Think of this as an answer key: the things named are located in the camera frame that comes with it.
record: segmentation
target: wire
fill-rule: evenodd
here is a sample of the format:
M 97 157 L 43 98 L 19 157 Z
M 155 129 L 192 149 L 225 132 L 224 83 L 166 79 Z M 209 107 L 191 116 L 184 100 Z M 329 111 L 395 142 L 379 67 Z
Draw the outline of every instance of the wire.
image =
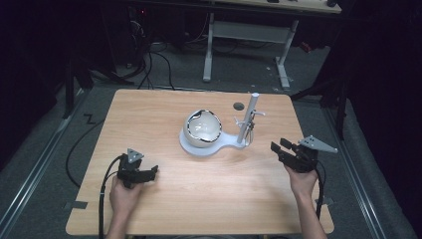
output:
M 251 41 L 240 41 L 239 45 L 243 46 L 243 47 L 248 47 L 248 48 L 255 48 L 255 49 L 261 49 L 261 48 L 266 48 L 266 47 L 271 47 L 273 45 L 275 45 L 276 43 L 271 43 L 271 42 L 264 42 L 262 43 L 262 45 L 259 46 L 254 46 L 252 44 L 247 44 L 246 42 L 251 42 Z
M 186 44 L 189 44 L 189 43 L 196 43 L 196 42 L 200 42 L 200 41 L 203 41 L 203 40 L 205 40 L 205 39 L 207 39 L 208 37 L 204 37 L 204 38 L 202 38 L 202 39 L 199 39 L 203 34 L 204 34 L 204 32 L 205 32 L 205 28 L 206 28 L 206 26 L 207 26 L 207 23 L 208 23 L 208 19 L 209 19 L 209 13 L 207 13 L 207 16 L 205 17 L 205 22 L 204 22 L 204 25 L 202 26 L 202 30 L 201 30 L 201 33 L 198 35 L 198 37 L 196 37 L 194 40 L 192 40 L 192 41 L 189 41 L 189 42 L 186 42 Z
M 185 47 L 187 47 L 189 49 L 193 49 L 193 50 L 201 50 L 201 49 L 204 49 L 204 48 L 207 47 L 207 44 L 206 43 L 201 43 L 204 40 L 206 40 L 206 38 L 205 39 L 202 39 L 200 41 L 194 42 L 194 43 L 186 44 Z
M 232 42 L 232 41 L 231 41 L 231 40 L 224 39 L 224 40 L 221 40 L 221 42 Z M 234 51 L 237 49 L 238 45 L 239 45 L 237 40 L 234 42 L 234 44 L 235 44 L 235 46 L 234 46 L 232 49 L 228 50 L 228 51 L 218 51 L 218 50 L 217 50 L 217 49 L 215 49 L 214 47 L 213 47 L 212 49 L 213 49 L 215 52 L 218 52 L 218 53 L 222 53 L 222 54 L 230 54 L 230 53 L 234 52 Z
M 146 78 L 146 80 L 148 81 L 148 89 L 149 89 L 149 87 L 151 87 L 151 89 L 154 90 L 154 85 L 152 84 L 152 81 L 149 78 L 149 76 Z
M 96 125 L 92 126 L 90 129 L 88 129 L 78 140 L 75 142 L 75 144 L 72 146 L 71 150 L 68 153 L 68 157 L 66 158 L 66 174 L 68 175 L 69 179 L 72 181 L 72 183 L 77 187 L 80 188 L 81 185 L 78 184 L 74 178 L 71 176 L 71 173 L 69 171 L 69 161 L 72 155 L 72 152 L 75 150 L 75 148 L 78 146 L 78 144 L 84 139 L 84 137 L 90 133 L 94 128 L 96 128 L 98 125 L 102 124 L 105 121 L 105 119 L 102 119 L 101 121 L 97 122 Z
M 168 48 L 168 44 L 165 43 L 165 42 L 155 42 L 155 43 L 151 44 L 151 47 L 152 47 L 152 45 L 164 45 L 164 47 L 162 49 L 154 50 L 154 51 L 150 51 L 150 52 L 163 52 L 163 51 L 167 50 L 167 48 Z
M 319 196 L 316 202 L 316 216 L 319 219 L 320 217 L 320 209 L 322 208 L 322 204 L 323 204 L 323 188 L 325 185 L 325 179 L 326 179 L 326 174 L 325 174 L 325 167 L 322 168 L 324 170 L 324 179 L 322 180 L 319 170 L 317 169 L 317 166 L 314 167 L 314 170 L 316 171 L 316 175 L 317 175 L 317 180 L 318 180 L 318 186 L 319 186 Z
M 105 178 L 103 179 L 103 184 L 102 184 L 102 188 L 100 191 L 100 204 L 99 204 L 99 238 L 103 239 L 105 237 L 104 234 L 104 213 L 105 213 L 105 192 L 106 192 L 106 181 L 109 179 L 109 177 L 111 176 L 108 175 L 109 171 L 111 170 L 112 166 L 118 161 L 122 159 L 122 155 L 118 156 L 117 158 L 115 158 L 111 164 L 109 165 L 108 169 L 106 170 L 105 173 Z
M 134 26 L 134 28 L 135 28 L 135 29 L 130 28 L 130 29 L 132 29 L 131 37 L 132 37 L 132 40 L 134 42 L 135 61 L 137 61 L 137 58 L 138 58 L 139 55 L 140 55 L 141 59 L 140 59 L 139 63 L 137 64 L 137 68 L 133 72 L 131 72 L 127 75 L 121 76 L 121 77 L 118 76 L 116 73 L 113 73 L 115 75 L 115 77 L 120 79 L 120 80 L 130 79 L 132 77 L 139 75 L 141 72 L 143 72 L 145 70 L 145 62 L 144 62 L 144 59 L 143 59 L 143 55 L 147 51 L 149 51 L 150 46 L 151 46 L 149 43 L 150 43 L 150 39 L 151 39 L 152 36 L 150 34 L 146 34 L 146 35 L 144 34 L 142 25 L 139 24 L 135 20 L 130 20 L 129 23 L 130 23 L 130 26 Z M 104 78 L 104 77 L 101 77 L 101 76 L 95 74 L 94 72 L 91 72 L 91 75 L 92 75 L 92 77 L 99 79 L 99 80 L 102 80 L 102 81 L 112 80 L 110 77 Z
M 170 62 L 167 60 L 167 58 L 165 58 L 163 55 L 161 55 L 161 54 L 159 54 L 159 53 L 156 53 L 156 52 L 151 52 L 151 53 L 152 53 L 152 54 L 155 54 L 155 55 L 157 55 L 157 56 L 162 57 L 162 59 L 164 59 L 164 60 L 165 60 L 165 62 L 167 63 L 167 66 L 168 66 L 168 84 L 170 85 L 170 87 L 171 87 L 171 89 L 172 89 L 173 91 L 176 91 L 176 90 L 174 89 L 173 83 L 171 82 L 171 67 L 170 67 Z
M 148 52 L 148 56 L 149 56 L 149 69 L 146 72 L 145 77 L 142 79 L 142 81 L 140 82 L 139 86 L 137 87 L 138 90 L 142 87 L 143 83 L 148 78 L 149 73 L 151 73 L 151 69 L 152 69 L 152 57 L 151 57 L 151 53 L 150 52 Z
M 117 171 L 112 172 L 106 179 L 108 180 L 111 176 L 115 175 Z

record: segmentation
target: black cable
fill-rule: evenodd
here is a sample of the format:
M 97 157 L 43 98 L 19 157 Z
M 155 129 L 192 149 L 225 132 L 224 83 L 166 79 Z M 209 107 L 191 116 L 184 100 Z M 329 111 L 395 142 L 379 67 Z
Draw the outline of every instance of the black cable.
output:
M 142 79 L 142 81 L 140 82 L 139 86 L 137 87 L 138 90 L 142 87 L 143 83 L 148 78 L 149 73 L 151 73 L 151 69 L 152 69 L 152 57 L 151 57 L 151 53 L 150 52 L 148 52 L 148 56 L 149 56 L 149 69 L 146 72 L 145 77 Z
M 105 192 L 106 192 L 106 181 L 109 179 L 110 175 L 109 171 L 111 170 L 112 166 L 118 161 L 122 159 L 122 155 L 115 158 L 112 163 L 109 165 L 108 169 L 105 173 L 105 178 L 103 179 L 102 189 L 100 191 L 100 204 L 99 204 L 99 238 L 103 239 L 105 237 L 104 234 L 104 213 L 105 213 Z
M 200 42 L 200 41 L 203 41 L 203 40 L 205 40 L 205 39 L 208 39 L 208 37 L 204 37 L 204 38 L 202 38 L 202 39 L 200 39 L 200 38 L 202 37 L 202 35 L 203 35 L 203 34 L 204 34 L 204 32 L 205 32 L 205 29 L 206 29 L 206 28 L 207 28 L 207 26 L 208 26 L 209 18 L 210 18 L 210 14 L 209 14 L 209 13 L 207 13 L 207 15 L 205 16 L 204 25 L 202 26 L 202 30 L 201 30 L 201 32 L 199 33 L 198 37 L 196 37 L 195 39 L 193 39 L 193 40 L 191 40 L 191 41 L 189 41 L 189 42 L 185 42 L 185 46 L 187 46 L 187 45 L 188 45 L 188 44 L 190 44 L 190 43 L 196 43 L 196 42 Z
M 322 180 L 320 173 L 319 173 L 319 170 L 317 169 L 316 166 L 314 167 L 314 170 L 316 171 L 318 186 L 319 186 L 319 196 L 318 196 L 318 199 L 316 201 L 316 216 L 319 219 L 320 210 L 321 210 L 322 204 L 323 204 L 323 187 L 325 185 L 326 175 L 324 174 L 324 179 Z
M 96 128 L 98 125 L 102 124 L 105 121 L 105 119 L 100 120 L 99 122 L 96 123 L 96 125 L 94 125 L 93 127 L 91 127 L 90 129 L 88 129 L 80 138 L 78 138 L 78 140 L 75 142 L 75 144 L 72 146 L 71 150 L 68 153 L 68 157 L 66 158 L 66 174 L 68 175 L 69 179 L 72 181 L 72 183 L 77 187 L 80 188 L 81 185 L 78 184 L 74 178 L 71 176 L 71 173 L 69 171 L 69 161 L 72 155 L 72 152 L 75 150 L 75 148 L 78 146 L 78 144 L 82 141 L 82 139 L 84 139 L 84 137 L 90 133 L 94 128 Z
M 167 48 L 168 48 L 168 44 L 167 44 L 167 43 L 165 43 L 165 42 L 161 42 L 161 43 L 152 43 L 152 44 L 151 44 L 151 47 L 152 47 L 152 45 L 161 45 L 161 44 L 163 44 L 163 45 L 164 45 L 164 47 L 163 47 L 163 48 L 161 48 L 161 49 L 159 49 L 159 50 L 154 50 L 154 51 L 151 51 L 151 52 L 164 52 L 165 50 L 167 50 Z
M 152 84 L 152 81 L 149 78 L 149 76 L 146 78 L 146 80 L 148 81 L 148 89 L 149 89 L 149 87 L 151 87 L 151 89 L 154 90 L 154 85 Z
M 231 42 L 231 41 L 230 40 L 221 40 L 221 42 Z M 225 51 L 225 52 L 224 51 L 218 51 L 217 49 L 215 49 L 215 47 L 213 47 L 212 49 L 217 53 L 230 54 L 230 53 L 234 52 L 239 45 L 237 40 L 234 42 L 234 44 L 235 44 L 235 46 L 232 49 L 230 49 L 229 51 Z
M 207 43 L 202 43 L 204 40 L 207 40 L 206 38 L 198 40 L 196 42 L 191 42 L 191 43 L 185 43 L 185 47 L 189 48 L 189 49 L 193 49 L 193 50 L 202 50 L 205 49 L 207 47 Z
M 112 172 L 106 179 L 108 180 L 111 176 L 115 175 L 117 171 Z
M 173 91 L 176 91 L 174 89 L 173 83 L 171 82 L 171 67 L 170 67 L 170 62 L 167 60 L 167 58 L 165 58 L 163 55 L 161 55 L 159 53 L 156 53 L 156 52 L 151 52 L 151 53 L 162 57 L 162 59 L 164 59 L 165 62 L 167 63 L 167 66 L 168 66 L 168 84 L 170 85 L 170 87 L 171 87 L 171 89 Z
M 246 44 L 246 43 L 242 43 L 242 42 L 239 42 L 238 44 L 242 47 L 261 49 L 261 48 L 271 47 L 271 46 L 275 45 L 276 43 L 265 42 L 265 43 L 262 43 L 262 45 L 260 45 L 260 46 L 254 46 L 252 44 Z
M 131 73 L 127 74 L 127 75 L 124 75 L 124 76 L 122 76 L 120 78 L 123 79 L 123 80 L 130 79 L 132 77 L 135 77 L 135 76 L 139 75 L 144 70 L 145 70 L 145 61 L 142 58 L 139 61 L 139 64 L 138 64 L 137 68 L 133 72 L 131 72 Z M 90 73 L 91 73 L 91 76 L 93 78 L 99 79 L 101 81 L 110 81 L 110 78 L 108 78 L 108 77 L 101 77 L 101 76 L 95 74 L 94 72 L 90 72 Z

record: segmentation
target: hand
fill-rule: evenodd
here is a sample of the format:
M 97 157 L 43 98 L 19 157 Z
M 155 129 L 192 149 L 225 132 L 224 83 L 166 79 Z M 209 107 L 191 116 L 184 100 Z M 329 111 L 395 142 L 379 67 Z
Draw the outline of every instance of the hand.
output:
M 112 219 L 108 229 L 107 239 L 124 238 L 130 215 L 139 199 L 143 183 L 137 183 L 132 189 L 124 187 L 123 181 L 112 178 L 109 201 L 112 207 Z
M 288 166 L 285 166 L 285 169 L 289 173 L 291 189 L 298 204 L 299 219 L 304 239 L 326 239 L 326 235 L 315 213 L 312 200 L 314 186 L 317 182 L 316 171 L 299 173 Z
M 126 188 L 123 181 L 114 176 L 109 193 L 113 215 L 129 217 L 138 202 L 142 187 L 143 183 L 137 183 L 132 189 Z
M 299 173 L 285 166 L 289 173 L 291 181 L 291 189 L 296 198 L 311 198 L 314 186 L 317 182 L 317 173 L 313 170 L 311 172 Z

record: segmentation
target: table top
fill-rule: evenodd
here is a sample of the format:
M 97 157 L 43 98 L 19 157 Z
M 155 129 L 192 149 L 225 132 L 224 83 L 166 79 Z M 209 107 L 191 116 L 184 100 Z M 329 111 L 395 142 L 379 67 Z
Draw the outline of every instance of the table top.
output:
M 269 8 L 283 8 L 290 10 L 310 11 L 318 13 L 341 13 L 341 8 L 336 4 L 328 7 L 326 0 L 280 0 L 278 3 L 269 3 L 267 0 L 213 0 L 221 3 L 244 4 Z
M 229 235 L 299 233 L 301 226 L 289 175 L 270 150 L 271 141 L 302 139 L 301 127 L 288 96 L 261 94 L 254 141 L 243 149 L 225 147 L 207 157 L 187 153 L 179 143 L 185 119 L 209 110 L 222 129 L 239 132 L 234 117 L 243 119 L 251 94 L 119 90 L 67 224 L 72 235 L 96 235 L 99 195 L 110 163 L 128 148 L 145 155 L 141 169 L 159 166 L 155 181 L 145 183 L 127 233 L 132 235 Z M 112 210 L 105 189 L 105 232 Z M 317 199 L 318 187 L 313 197 Z M 333 223 L 326 206 L 320 222 L 326 233 Z

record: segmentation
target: wrist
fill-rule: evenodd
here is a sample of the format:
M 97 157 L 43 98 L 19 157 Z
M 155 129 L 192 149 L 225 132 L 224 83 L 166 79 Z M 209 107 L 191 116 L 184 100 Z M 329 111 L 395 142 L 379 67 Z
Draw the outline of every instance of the wrist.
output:
M 115 212 L 112 215 L 112 220 L 114 220 L 115 222 L 127 222 L 129 220 L 129 217 L 129 212 Z
M 295 199 L 298 204 L 313 204 L 312 197 L 307 193 L 295 193 Z

